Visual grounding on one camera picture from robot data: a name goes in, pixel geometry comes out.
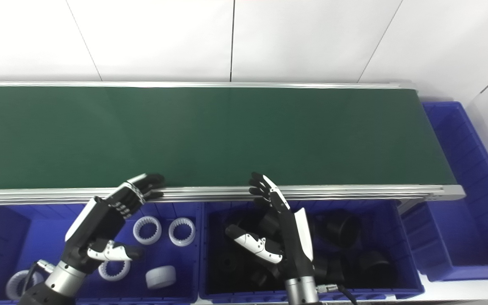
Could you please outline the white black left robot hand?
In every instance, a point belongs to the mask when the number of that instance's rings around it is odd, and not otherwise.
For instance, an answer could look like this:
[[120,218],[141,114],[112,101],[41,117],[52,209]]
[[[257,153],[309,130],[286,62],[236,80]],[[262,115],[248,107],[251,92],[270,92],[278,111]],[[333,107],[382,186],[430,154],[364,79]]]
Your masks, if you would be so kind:
[[164,195],[164,184],[161,174],[141,174],[123,182],[106,197],[91,198],[65,235],[60,258],[63,268],[88,275],[102,262],[141,259],[143,249],[117,242],[116,236],[145,202]]

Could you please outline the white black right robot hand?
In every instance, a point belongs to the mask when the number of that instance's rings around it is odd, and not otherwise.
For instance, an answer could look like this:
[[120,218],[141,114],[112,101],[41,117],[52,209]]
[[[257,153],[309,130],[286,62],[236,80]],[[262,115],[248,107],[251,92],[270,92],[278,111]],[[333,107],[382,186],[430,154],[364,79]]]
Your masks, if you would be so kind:
[[281,266],[284,280],[314,276],[313,247],[304,208],[292,212],[286,197],[267,176],[252,172],[249,193],[254,202],[274,213],[281,243],[248,232],[237,225],[225,228],[225,235],[263,261]]

